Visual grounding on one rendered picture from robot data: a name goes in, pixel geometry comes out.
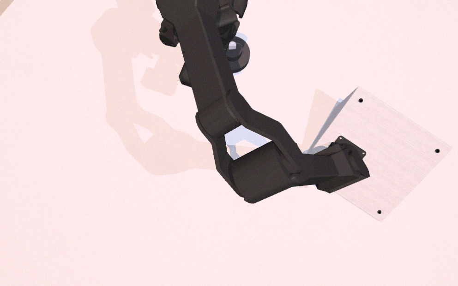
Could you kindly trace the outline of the dark grey round pedestal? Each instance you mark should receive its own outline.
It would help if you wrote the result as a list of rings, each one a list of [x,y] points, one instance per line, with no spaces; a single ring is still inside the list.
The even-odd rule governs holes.
[[[232,73],[238,73],[245,69],[250,59],[250,47],[240,37],[233,37],[226,51],[226,55],[232,70]]]

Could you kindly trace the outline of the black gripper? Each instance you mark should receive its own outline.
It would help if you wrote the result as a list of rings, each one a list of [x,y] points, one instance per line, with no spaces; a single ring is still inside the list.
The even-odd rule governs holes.
[[[238,14],[239,18],[241,19],[243,18],[244,12],[246,10],[247,2],[248,0],[234,0],[233,8],[236,14]],[[237,22],[230,24],[230,26],[227,29],[219,32],[225,52],[227,51],[230,41],[233,39],[233,37],[236,36],[239,26],[240,26],[240,21],[238,20]],[[191,88],[185,62],[179,74],[179,79],[182,85],[185,85]]]

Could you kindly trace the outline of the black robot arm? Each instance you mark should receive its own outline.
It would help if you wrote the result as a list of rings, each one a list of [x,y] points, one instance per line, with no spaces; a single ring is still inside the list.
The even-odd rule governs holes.
[[[170,47],[180,44],[198,109],[195,120],[212,145],[216,170],[245,202],[305,185],[331,194],[370,177],[366,151],[345,137],[314,155],[303,154],[279,121],[252,109],[242,96],[219,35],[238,21],[234,0],[156,5],[163,18],[159,39]],[[225,134],[241,125],[271,141],[233,160]]]

